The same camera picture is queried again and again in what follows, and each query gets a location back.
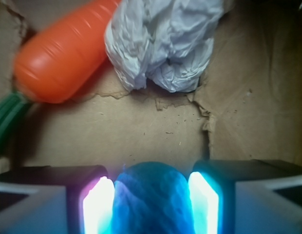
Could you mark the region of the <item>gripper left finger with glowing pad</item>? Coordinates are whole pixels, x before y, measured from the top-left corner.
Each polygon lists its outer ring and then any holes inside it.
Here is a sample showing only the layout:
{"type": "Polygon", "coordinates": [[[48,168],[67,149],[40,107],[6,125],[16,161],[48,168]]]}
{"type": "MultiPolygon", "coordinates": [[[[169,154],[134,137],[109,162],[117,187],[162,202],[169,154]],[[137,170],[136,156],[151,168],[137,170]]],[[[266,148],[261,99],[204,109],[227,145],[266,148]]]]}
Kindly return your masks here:
{"type": "Polygon", "coordinates": [[[0,174],[0,234],[108,234],[114,185],[104,166],[0,174]]]}

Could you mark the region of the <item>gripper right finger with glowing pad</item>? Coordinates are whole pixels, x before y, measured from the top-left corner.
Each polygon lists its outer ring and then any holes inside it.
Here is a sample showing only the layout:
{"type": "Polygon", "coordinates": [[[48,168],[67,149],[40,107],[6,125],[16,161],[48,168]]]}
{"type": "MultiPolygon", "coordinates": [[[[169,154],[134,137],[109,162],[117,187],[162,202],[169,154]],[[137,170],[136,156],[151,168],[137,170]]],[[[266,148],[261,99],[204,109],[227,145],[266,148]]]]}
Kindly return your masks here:
{"type": "Polygon", "coordinates": [[[189,190],[197,234],[302,234],[302,166],[199,160],[189,190]]]}

